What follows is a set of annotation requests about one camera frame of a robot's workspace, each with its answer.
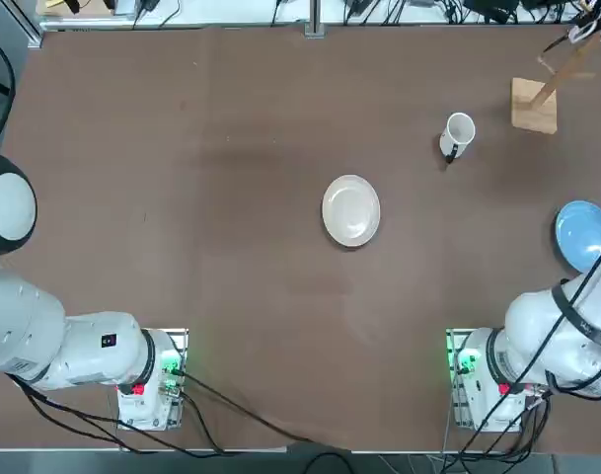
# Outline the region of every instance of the wooden block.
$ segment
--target wooden block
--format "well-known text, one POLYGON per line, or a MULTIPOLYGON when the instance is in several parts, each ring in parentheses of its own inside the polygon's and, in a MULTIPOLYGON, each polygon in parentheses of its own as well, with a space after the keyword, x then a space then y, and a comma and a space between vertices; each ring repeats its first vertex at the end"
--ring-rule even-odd
POLYGON ((513 77, 510 87, 510 121, 513 126, 542 133, 557 132, 557 91, 541 107, 530 108, 530 101, 543 86, 543 82, 513 77))

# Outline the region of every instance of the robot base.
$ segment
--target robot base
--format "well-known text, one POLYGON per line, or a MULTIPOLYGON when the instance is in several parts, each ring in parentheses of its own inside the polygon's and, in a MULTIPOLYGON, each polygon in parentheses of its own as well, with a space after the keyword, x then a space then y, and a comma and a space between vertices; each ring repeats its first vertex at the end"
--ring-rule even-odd
MULTIPOLYGON (((459 427, 477 430, 506 387, 490 376, 487 364, 487 338, 491 329, 448 329, 445 337, 452 382, 454 416, 459 427)), ((483 432, 503 432, 525 408, 526 395, 509 395, 493 412, 483 432)), ((509 432, 518 432, 517 423, 509 432)))
POLYGON ((183 403, 180 393, 184 379, 171 374, 169 370, 180 367, 184 369, 188 329, 148 331, 156 348, 151 377, 144 386, 135 387, 131 395, 125 395, 118 390, 118 417, 144 431, 171 430, 182 424, 183 403))

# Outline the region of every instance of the black label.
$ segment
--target black label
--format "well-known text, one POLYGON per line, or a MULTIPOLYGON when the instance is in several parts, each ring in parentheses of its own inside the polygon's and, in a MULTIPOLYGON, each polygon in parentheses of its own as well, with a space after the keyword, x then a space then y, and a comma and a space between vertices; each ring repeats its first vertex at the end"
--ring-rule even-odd
POLYGON ((115 346, 115 334, 105 334, 101 337, 101 348, 112 348, 115 346))

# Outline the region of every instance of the white plate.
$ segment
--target white plate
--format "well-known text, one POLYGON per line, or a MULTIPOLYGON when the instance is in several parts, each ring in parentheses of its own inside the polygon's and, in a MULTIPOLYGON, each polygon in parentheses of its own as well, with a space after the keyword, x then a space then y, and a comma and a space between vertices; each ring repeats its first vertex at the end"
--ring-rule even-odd
POLYGON ((324 193, 324 225, 345 247, 359 247, 368 242, 379 227, 380 217, 377 193, 359 176, 340 176, 324 193))

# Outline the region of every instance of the white mug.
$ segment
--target white mug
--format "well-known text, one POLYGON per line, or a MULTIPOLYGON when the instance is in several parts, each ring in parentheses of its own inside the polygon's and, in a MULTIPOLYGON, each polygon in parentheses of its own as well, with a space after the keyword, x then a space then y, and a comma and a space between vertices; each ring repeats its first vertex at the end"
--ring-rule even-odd
POLYGON ((462 155, 475 136, 476 126, 471 117, 462 112, 452 114, 440 135, 440 151, 447 163, 462 155))

